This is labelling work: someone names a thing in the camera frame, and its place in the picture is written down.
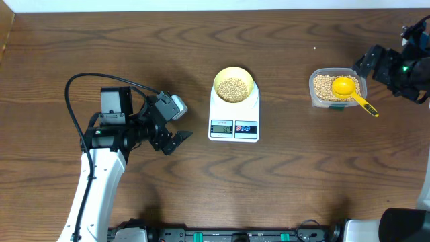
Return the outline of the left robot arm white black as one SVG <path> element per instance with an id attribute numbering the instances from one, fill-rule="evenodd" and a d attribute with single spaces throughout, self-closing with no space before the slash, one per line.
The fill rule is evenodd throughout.
<path id="1" fill-rule="evenodd" d="M 170 155 L 190 131 L 169 132 L 187 106 L 177 95 L 160 92 L 144 97 L 139 113 L 132 109 L 133 87 L 101 89 L 101 111 L 90 119 L 81 139 L 81 174 L 60 241 L 107 241 L 116 190 L 131 150 L 149 141 Z"/>

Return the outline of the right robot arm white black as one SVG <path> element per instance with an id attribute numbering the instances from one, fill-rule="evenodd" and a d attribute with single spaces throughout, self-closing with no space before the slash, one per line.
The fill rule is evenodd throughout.
<path id="1" fill-rule="evenodd" d="M 387 86 L 395 97 L 416 104 L 429 99 L 429 16 L 411 26 L 404 26 L 402 51 L 372 46 L 352 69 L 363 78 Z M 342 241 L 428 241 L 429 172 L 426 172 L 415 209 L 389 208 L 378 220 L 348 220 L 341 233 Z"/>

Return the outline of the yellow plastic scoop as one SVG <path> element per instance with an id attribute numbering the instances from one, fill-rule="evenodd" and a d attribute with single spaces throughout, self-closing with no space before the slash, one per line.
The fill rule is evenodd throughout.
<path id="1" fill-rule="evenodd" d="M 352 97 L 367 113 L 377 118 L 379 112 L 364 98 L 359 96 L 355 89 L 355 83 L 352 79 L 347 77 L 339 77 L 333 81 L 332 84 L 333 95 L 339 99 L 348 99 Z"/>

